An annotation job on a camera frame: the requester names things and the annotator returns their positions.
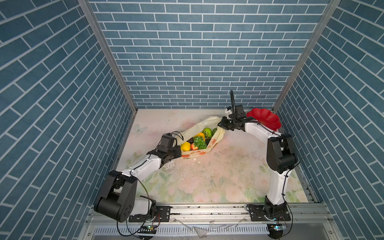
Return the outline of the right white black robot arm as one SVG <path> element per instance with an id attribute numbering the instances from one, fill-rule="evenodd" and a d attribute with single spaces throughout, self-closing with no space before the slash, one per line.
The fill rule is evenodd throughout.
<path id="1" fill-rule="evenodd" d="M 234 92 L 230 91 L 231 106 L 226 116 L 218 123 L 224 130 L 241 130 L 267 144 L 266 161 L 272 170 L 270 189 L 265 197 L 264 214 L 267 218 L 288 211 L 285 199 L 291 171 L 299 164 L 296 144 L 290 134 L 281 134 L 264 126 L 260 121 L 247 116 L 243 106 L 235 104 Z"/>

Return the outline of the cream printed plastic bag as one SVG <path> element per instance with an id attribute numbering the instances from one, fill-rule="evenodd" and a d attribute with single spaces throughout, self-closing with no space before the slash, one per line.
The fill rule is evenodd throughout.
<path id="1" fill-rule="evenodd" d="M 218 126 L 221 120 L 219 117 L 209 117 L 178 133 L 176 140 L 181 148 L 182 158 L 202 156 L 212 150 L 224 138 L 226 132 Z"/>

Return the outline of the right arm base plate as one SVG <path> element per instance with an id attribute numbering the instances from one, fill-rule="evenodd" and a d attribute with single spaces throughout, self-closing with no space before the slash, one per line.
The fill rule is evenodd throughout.
<path id="1" fill-rule="evenodd" d="M 278 221 L 285 220 L 286 222 L 291 220 L 291 213 L 288 210 L 288 206 L 286 204 L 281 205 L 246 205 L 246 210 L 250 214 L 250 218 L 252 222 L 263 222 L 263 221 Z"/>

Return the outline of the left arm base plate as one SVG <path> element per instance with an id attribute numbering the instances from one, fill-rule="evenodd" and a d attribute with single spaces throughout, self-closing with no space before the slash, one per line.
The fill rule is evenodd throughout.
<path id="1" fill-rule="evenodd" d="M 129 217 L 130 223 L 146 222 L 169 222 L 171 214 L 170 206 L 156 206 L 151 207 L 150 213 L 145 215 L 133 215 Z"/>

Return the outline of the red flower-shaped plate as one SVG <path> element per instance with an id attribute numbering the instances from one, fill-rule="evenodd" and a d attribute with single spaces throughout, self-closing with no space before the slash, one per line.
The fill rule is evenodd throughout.
<path id="1" fill-rule="evenodd" d="M 279 116 L 268 109 L 254 108 L 247 113 L 247 117 L 254 118 L 273 131 L 277 131 L 282 127 Z"/>

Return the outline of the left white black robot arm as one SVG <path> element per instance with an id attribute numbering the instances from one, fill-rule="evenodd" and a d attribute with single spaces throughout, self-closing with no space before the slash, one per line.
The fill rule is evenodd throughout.
<path id="1" fill-rule="evenodd" d="M 149 195 L 137 197 L 138 184 L 168 162 L 182 156 L 179 132 L 166 133 L 155 149 L 147 152 L 143 160 L 123 171 L 110 171 L 95 199 L 94 211 L 117 222 L 133 219 L 150 221 L 155 218 L 156 201 Z"/>

